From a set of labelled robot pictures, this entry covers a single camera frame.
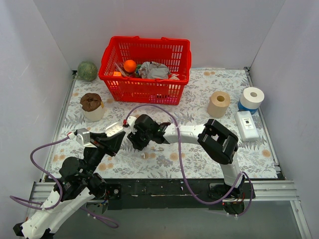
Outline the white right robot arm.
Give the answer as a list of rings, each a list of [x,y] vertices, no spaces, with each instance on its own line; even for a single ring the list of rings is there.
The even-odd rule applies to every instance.
[[[124,120],[124,126],[131,129],[128,139],[137,150],[143,150],[150,141],[157,144],[181,141],[200,145],[213,161],[220,164],[226,194],[237,198],[243,193],[244,176],[236,180],[241,172],[237,159],[238,137],[217,120],[177,127],[168,122],[158,124],[148,115],[141,115],[138,118],[128,117]]]

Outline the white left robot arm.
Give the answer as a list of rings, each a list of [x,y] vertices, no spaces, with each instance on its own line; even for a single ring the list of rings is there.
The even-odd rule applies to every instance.
[[[25,222],[13,231],[26,239],[51,239],[61,225],[78,209],[93,199],[107,203],[120,198],[121,186],[107,183],[95,170],[105,155],[115,156],[120,150],[124,131],[118,133],[92,133],[78,129],[60,142],[77,139],[84,146],[84,157],[68,157],[59,170],[61,177],[43,203],[31,202],[12,196],[21,205],[35,209]]]

